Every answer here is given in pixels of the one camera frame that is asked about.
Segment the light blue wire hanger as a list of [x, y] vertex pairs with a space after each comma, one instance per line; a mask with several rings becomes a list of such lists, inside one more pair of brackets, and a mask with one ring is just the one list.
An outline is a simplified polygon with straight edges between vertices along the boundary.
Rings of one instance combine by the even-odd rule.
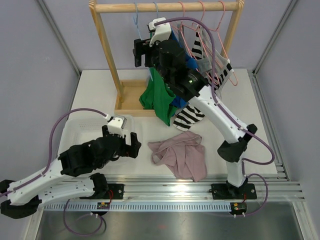
[[133, 20], [133, 23], [136, 27], [136, 30], [137, 30], [137, 33], [138, 33], [138, 36], [139, 36], [139, 39], [142, 40], [142, 35], [141, 35], [141, 32], [140, 32], [140, 28], [139, 28], [139, 10], [138, 10], [138, 4], [136, 2], [133, 3], [134, 4], [134, 7], [135, 7], [135, 16], [132, 18]]

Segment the blue tank top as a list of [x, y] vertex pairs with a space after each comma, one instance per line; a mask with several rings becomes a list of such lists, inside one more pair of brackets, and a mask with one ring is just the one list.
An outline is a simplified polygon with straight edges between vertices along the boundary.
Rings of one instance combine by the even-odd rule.
[[[171, 37], [173, 40], [175, 40], [176, 42], [179, 43], [180, 47], [183, 48], [184, 52], [185, 52], [185, 61], [186, 61], [186, 66], [190, 69], [197, 69], [198, 65], [196, 60], [191, 57], [186, 49], [185, 46], [185, 42], [182, 38], [182, 34], [179, 32], [178, 34], [175, 34], [174, 31], [171, 31]], [[171, 102], [171, 105], [177, 107], [178, 109], [180, 108], [184, 108], [188, 103], [186, 101], [184, 101], [181, 97], [179, 97], [178, 95], [175, 96], [175, 98], [173, 99], [173, 101]]]

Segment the green tank top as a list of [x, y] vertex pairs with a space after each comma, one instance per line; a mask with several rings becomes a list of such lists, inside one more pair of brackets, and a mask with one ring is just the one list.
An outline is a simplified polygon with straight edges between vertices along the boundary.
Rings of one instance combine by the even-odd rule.
[[144, 110], [154, 110], [155, 115], [167, 126], [177, 107], [171, 105], [176, 95], [167, 87], [161, 75], [154, 67], [149, 68], [150, 79], [146, 90], [139, 98]]

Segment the mauve tank top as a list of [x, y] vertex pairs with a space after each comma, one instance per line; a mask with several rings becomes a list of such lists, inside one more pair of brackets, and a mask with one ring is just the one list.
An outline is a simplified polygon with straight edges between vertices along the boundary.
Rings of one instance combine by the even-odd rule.
[[199, 134], [186, 131], [147, 145], [152, 151], [150, 161], [156, 166], [166, 166], [177, 179], [199, 182], [207, 177], [206, 148]]

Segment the grey tank top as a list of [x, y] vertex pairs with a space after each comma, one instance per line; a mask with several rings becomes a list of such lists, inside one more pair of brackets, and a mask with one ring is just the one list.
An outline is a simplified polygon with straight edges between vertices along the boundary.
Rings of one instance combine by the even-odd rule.
[[[203, 39], [204, 44], [206, 44], [205, 49], [202, 46], [202, 42], [200, 42], [200, 37]], [[193, 54], [196, 56], [196, 63], [197, 63], [197, 69], [205, 76], [206, 72], [209, 73], [209, 75], [212, 73], [211, 70], [211, 51], [212, 51], [212, 47], [211, 47], [211, 41], [209, 36], [207, 35], [207, 32], [200, 27], [199, 29], [199, 34], [197, 32], [195, 32], [195, 37], [194, 37], [194, 42], [193, 42], [193, 46], [191, 48], [191, 51], [193, 52]], [[228, 58], [223, 57], [216, 49], [215, 49], [215, 71], [216, 74], [220, 77], [220, 78], [229, 78], [231, 74], [234, 73], [234, 69], [231, 66], [231, 62]]]

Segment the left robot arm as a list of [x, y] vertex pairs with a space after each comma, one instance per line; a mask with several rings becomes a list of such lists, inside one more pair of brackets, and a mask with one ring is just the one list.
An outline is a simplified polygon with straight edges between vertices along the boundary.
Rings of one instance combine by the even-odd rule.
[[0, 192], [7, 199], [0, 204], [0, 213], [22, 219], [54, 202], [109, 197], [106, 177], [97, 170], [120, 157], [137, 158], [141, 146], [135, 132], [111, 134], [104, 125], [101, 137], [71, 146], [51, 162], [47, 172], [40, 170], [19, 181], [1, 181]]

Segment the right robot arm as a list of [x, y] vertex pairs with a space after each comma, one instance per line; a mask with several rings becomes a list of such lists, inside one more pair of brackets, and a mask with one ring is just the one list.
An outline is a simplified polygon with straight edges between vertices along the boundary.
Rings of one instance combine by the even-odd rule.
[[199, 109], [220, 131], [224, 141], [217, 153], [227, 166], [225, 189], [230, 197], [239, 198], [245, 193], [248, 183], [241, 160], [257, 127], [237, 120], [212, 95], [212, 84], [198, 71], [187, 66], [186, 53], [176, 40], [151, 44], [150, 39], [136, 39], [132, 51], [136, 67], [141, 66], [142, 58], [145, 58], [146, 67], [155, 68], [175, 95]]

